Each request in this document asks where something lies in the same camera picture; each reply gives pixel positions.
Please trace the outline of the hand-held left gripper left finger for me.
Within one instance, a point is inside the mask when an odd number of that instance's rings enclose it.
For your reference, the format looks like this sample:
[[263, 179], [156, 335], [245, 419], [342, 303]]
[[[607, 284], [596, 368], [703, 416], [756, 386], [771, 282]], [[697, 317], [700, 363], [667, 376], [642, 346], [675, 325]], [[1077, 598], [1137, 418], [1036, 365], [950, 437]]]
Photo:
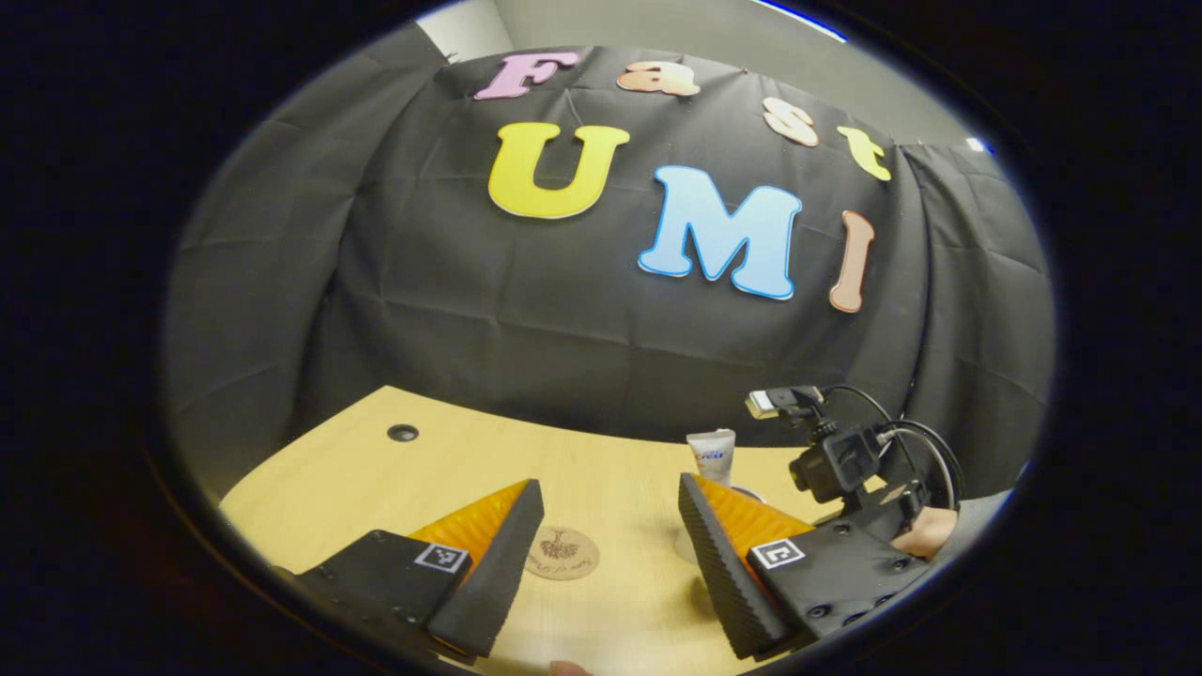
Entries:
[[542, 518], [541, 485], [528, 479], [412, 534], [367, 530], [300, 573], [280, 573], [381, 650], [477, 660], [508, 617]]

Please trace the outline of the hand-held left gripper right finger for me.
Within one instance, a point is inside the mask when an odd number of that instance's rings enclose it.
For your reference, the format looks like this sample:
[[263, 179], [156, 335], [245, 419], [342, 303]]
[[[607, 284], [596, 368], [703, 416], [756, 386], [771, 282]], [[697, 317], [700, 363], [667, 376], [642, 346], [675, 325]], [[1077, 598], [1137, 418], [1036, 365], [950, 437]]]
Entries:
[[739, 658], [803, 650], [883, 607], [928, 570], [892, 544], [922, 510], [917, 484], [874, 491], [858, 511], [815, 526], [686, 472], [678, 508]]

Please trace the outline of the round wooden coaster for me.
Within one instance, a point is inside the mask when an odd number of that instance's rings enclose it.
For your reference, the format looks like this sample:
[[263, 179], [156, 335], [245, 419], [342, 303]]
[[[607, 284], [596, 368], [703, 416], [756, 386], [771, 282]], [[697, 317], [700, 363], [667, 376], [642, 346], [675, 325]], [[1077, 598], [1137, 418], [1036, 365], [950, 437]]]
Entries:
[[575, 528], [542, 526], [525, 557], [525, 573], [553, 581], [581, 580], [600, 565], [600, 548]]

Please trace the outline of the white toothpaste tube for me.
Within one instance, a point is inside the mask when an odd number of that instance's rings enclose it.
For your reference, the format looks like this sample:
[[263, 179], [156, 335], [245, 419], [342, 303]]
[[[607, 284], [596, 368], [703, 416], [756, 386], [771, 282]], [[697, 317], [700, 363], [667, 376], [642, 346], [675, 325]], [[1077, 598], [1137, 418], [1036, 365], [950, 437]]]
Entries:
[[737, 433], [718, 428], [709, 432], [686, 434], [688, 449], [692, 452], [700, 476], [713, 484], [731, 486]]

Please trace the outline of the wooden desktop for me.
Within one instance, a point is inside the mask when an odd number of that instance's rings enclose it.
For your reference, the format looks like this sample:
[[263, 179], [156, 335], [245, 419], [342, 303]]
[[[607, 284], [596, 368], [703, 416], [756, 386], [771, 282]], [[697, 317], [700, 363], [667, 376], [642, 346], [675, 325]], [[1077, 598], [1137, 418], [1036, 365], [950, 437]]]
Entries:
[[597, 544], [597, 573], [525, 574], [484, 676], [546, 676], [552, 660], [593, 676], [733, 676], [703, 604], [700, 570], [674, 542], [682, 441], [639, 441], [538, 426], [398, 389], [379, 389], [240, 479], [222, 500], [246, 542], [288, 573], [373, 527], [407, 534], [522, 479], [540, 481], [545, 524]]

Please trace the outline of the black backdrop cloth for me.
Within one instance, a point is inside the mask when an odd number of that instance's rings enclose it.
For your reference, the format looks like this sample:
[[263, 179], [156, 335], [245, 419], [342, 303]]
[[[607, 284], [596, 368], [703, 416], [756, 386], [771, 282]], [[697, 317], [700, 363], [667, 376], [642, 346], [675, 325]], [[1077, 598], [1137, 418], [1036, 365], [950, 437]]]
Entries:
[[385, 385], [656, 441], [780, 445], [748, 391], [845, 384], [1018, 478], [1055, 293], [987, 153], [740, 66], [617, 46], [446, 65], [418, 25], [254, 129], [177, 244], [163, 416], [224, 496]]

